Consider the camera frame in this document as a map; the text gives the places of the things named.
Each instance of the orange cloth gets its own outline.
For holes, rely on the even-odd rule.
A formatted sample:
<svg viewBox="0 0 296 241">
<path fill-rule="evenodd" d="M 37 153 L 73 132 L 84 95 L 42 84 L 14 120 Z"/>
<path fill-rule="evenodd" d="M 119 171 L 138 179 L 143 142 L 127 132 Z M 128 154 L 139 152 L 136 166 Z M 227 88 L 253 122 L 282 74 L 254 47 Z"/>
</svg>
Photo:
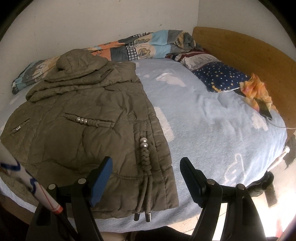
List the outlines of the orange cloth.
<svg viewBox="0 0 296 241">
<path fill-rule="evenodd" d="M 264 101 L 268 110 L 274 109 L 276 112 L 276 107 L 272 104 L 271 97 L 268 95 L 268 92 L 265 88 L 265 84 L 260 81 L 259 77 L 255 74 L 252 74 L 252 77 L 249 81 L 241 82 L 240 89 L 242 93 L 245 94 L 245 102 L 247 102 L 253 109 L 259 112 L 259 105 L 254 98 Z"/>
</svg>

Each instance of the headboard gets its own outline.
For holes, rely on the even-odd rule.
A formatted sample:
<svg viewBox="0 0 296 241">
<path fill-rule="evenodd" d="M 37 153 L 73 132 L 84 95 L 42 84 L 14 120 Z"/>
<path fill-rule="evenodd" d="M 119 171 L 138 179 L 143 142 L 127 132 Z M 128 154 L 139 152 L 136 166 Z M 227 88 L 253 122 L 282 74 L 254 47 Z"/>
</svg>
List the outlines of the headboard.
<svg viewBox="0 0 296 241">
<path fill-rule="evenodd" d="M 193 38 L 223 63 L 266 84 L 287 127 L 296 127 L 296 62 L 275 47 L 245 34 L 195 27 Z M 295 130 L 287 130 L 289 139 Z"/>
</svg>

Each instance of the white wall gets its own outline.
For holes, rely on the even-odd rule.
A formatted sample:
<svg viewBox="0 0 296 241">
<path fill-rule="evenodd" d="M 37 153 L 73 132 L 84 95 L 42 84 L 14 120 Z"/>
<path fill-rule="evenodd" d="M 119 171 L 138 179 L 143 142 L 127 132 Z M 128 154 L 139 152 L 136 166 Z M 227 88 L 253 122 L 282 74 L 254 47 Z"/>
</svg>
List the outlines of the white wall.
<svg viewBox="0 0 296 241">
<path fill-rule="evenodd" d="M 200 0 L 197 25 L 247 34 L 296 61 L 296 48 L 288 34 L 258 0 Z"/>
<path fill-rule="evenodd" d="M 192 33 L 198 0 L 34 0 L 0 42 L 0 110 L 32 61 L 161 29 Z"/>
</svg>

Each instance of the drawstring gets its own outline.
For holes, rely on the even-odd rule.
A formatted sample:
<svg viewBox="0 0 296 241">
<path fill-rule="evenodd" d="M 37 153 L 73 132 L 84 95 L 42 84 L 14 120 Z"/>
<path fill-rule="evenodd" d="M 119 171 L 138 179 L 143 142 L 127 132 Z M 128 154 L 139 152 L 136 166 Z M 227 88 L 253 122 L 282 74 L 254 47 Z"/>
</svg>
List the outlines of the drawstring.
<svg viewBox="0 0 296 241">
<path fill-rule="evenodd" d="M 151 173 L 151 164 L 150 164 L 150 158 L 149 158 L 149 150 L 148 150 L 148 143 L 147 139 L 145 137 L 142 137 L 140 139 L 140 148 L 141 148 L 141 163 L 144 173 L 144 182 L 143 182 L 143 189 L 141 192 L 141 198 L 140 201 L 136 207 L 134 220 L 138 221 L 140 218 L 140 211 L 144 202 L 145 194 L 146 195 L 146 212 L 145 212 L 145 218 L 146 222 L 151 221 L 151 195 L 152 195 L 152 173 Z"/>
</svg>

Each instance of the mattress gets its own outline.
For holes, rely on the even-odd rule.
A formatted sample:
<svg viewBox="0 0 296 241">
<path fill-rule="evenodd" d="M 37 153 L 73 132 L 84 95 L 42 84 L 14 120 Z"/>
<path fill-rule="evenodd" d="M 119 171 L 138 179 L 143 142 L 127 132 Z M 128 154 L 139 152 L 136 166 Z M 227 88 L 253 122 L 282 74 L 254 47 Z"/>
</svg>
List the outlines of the mattress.
<svg viewBox="0 0 296 241">
<path fill-rule="evenodd" d="M 133 221 L 126 218 L 96 219 L 102 232 L 149 230 L 197 216 L 201 209 L 192 201 L 179 162 L 187 156 L 196 169 L 221 185 L 249 185 L 260 179 L 284 148 L 287 133 L 266 123 L 257 111 L 231 92 L 211 93 L 182 64 L 170 59 L 135 61 L 136 73 L 155 108 L 171 151 L 179 195 L 179 207 L 151 213 Z M 11 113 L 25 101 L 31 86 L 20 91 L 0 112 L 0 134 Z M 271 110 L 272 122 L 284 126 L 278 113 Z M 20 206 L 35 207 L 18 198 L 0 179 L 0 191 Z"/>
</svg>

